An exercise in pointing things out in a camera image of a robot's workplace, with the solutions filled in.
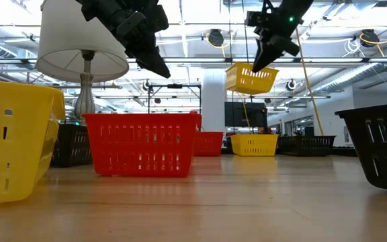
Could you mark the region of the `black aluminium table frame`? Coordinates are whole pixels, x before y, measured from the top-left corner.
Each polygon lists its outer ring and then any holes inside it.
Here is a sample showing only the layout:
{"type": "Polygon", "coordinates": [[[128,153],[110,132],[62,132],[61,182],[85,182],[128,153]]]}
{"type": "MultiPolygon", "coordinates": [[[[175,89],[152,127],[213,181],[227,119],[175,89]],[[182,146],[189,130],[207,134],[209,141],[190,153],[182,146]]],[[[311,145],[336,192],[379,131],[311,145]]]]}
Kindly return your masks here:
{"type": "Polygon", "coordinates": [[[328,151],[302,151],[301,153],[297,153],[295,151],[280,151],[277,149],[275,153],[279,155],[289,155],[296,157],[326,157],[329,155],[357,157],[355,149],[351,147],[333,147],[328,151]]]}

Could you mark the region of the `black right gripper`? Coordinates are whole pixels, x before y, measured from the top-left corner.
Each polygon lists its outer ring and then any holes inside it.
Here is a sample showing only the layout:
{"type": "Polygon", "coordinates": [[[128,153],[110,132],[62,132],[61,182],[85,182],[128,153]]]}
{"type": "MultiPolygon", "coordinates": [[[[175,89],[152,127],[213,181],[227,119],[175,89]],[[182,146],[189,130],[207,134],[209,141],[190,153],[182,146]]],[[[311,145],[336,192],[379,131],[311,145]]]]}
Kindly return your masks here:
{"type": "Polygon", "coordinates": [[[300,52],[300,47],[294,44],[290,37],[275,34],[270,29],[262,27],[256,27],[254,33],[259,36],[256,39],[257,52],[252,68],[254,73],[259,72],[284,53],[296,56],[300,52]]]}

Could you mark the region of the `white shade silver table lamp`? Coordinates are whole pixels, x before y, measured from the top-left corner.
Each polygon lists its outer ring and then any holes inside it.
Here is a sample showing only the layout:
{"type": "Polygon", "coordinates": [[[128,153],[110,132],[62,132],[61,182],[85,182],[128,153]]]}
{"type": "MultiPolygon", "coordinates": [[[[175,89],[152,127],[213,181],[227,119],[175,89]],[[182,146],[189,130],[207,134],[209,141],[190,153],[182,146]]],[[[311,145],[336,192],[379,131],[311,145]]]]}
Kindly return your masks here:
{"type": "Polygon", "coordinates": [[[129,71],[125,48],[96,19],[86,21],[75,0],[44,0],[36,69],[80,84],[74,113],[95,112],[92,85],[118,79],[129,71]]]}

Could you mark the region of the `black monitor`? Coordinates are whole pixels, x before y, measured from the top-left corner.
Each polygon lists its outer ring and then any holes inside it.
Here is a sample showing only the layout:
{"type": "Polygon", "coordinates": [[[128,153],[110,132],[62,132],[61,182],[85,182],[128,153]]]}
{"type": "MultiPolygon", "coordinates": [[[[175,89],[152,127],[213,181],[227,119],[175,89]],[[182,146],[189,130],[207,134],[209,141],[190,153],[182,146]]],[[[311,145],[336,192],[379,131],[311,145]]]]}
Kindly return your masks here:
{"type": "Polygon", "coordinates": [[[265,128],[267,108],[264,103],[224,103],[225,126],[265,128]]]}

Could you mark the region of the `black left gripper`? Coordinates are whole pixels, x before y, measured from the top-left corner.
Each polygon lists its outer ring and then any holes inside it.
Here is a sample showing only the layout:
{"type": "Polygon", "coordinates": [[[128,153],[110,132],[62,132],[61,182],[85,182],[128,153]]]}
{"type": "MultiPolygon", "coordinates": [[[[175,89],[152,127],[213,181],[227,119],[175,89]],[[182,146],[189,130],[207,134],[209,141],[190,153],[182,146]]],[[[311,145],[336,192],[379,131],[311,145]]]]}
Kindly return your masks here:
{"type": "MultiPolygon", "coordinates": [[[[159,0],[94,0],[96,18],[113,34],[119,27],[123,32],[134,28],[145,28],[147,32],[156,33],[169,27],[167,15],[159,0]]],[[[170,71],[159,53],[156,37],[125,37],[126,51],[130,58],[148,71],[166,79],[170,71]]]]}

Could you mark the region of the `yellow plastic slotted basket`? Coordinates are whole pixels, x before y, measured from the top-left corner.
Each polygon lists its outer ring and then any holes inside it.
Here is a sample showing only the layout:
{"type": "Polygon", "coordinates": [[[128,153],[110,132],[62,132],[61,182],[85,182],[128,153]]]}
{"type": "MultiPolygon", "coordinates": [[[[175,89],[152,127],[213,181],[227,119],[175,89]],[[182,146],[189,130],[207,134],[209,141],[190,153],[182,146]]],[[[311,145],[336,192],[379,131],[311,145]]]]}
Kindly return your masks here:
{"type": "Polygon", "coordinates": [[[32,193],[48,171],[64,118],[62,91],[0,81],[0,203],[32,193]]]}
{"type": "Polygon", "coordinates": [[[244,157],[273,157],[277,134],[236,134],[231,136],[232,151],[244,157]]]}
{"type": "Polygon", "coordinates": [[[269,92],[279,70],[265,67],[254,73],[252,69],[249,63],[231,65],[226,70],[226,89],[249,95],[269,92]]]}

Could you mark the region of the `black plastic slotted basket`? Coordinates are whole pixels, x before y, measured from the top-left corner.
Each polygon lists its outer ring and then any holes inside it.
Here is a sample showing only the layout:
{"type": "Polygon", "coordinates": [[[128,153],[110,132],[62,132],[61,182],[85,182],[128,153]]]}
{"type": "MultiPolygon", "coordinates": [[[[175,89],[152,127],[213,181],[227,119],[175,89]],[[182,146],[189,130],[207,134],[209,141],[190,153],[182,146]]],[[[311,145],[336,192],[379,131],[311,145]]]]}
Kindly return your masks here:
{"type": "Polygon", "coordinates": [[[92,163],[86,126],[61,124],[58,131],[51,167],[73,167],[92,163]]]}
{"type": "Polygon", "coordinates": [[[332,153],[335,136],[287,136],[277,140],[277,152],[299,157],[325,157],[332,153]]]}
{"type": "Polygon", "coordinates": [[[387,104],[335,114],[345,121],[367,181],[387,190],[387,104]]]}

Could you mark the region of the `black metal stand frame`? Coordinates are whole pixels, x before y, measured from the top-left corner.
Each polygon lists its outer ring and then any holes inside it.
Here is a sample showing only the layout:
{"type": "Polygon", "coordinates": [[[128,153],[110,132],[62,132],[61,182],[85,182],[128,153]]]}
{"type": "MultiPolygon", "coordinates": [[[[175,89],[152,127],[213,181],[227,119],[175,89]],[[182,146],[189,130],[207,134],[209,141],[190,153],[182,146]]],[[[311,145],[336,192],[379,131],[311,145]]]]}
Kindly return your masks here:
{"type": "Polygon", "coordinates": [[[196,97],[199,99],[199,109],[200,113],[202,113],[202,86],[200,84],[179,84],[179,83],[170,83],[166,85],[153,85],[149,84],[147,86],[147,113],[150,114],[151,110],[151,98],[153,97],[154,94],[157,94],[162,88],[167,88],[167,89],[183,89],[184,87],[188,88],[190,91],[192,91],[196,97]],[[157,87],[158,89],[151,94],[151,89],[157,87]],[[199,93],[196,93],[193,91],[193,87],[197,87],[199,89],[199,93]]]}

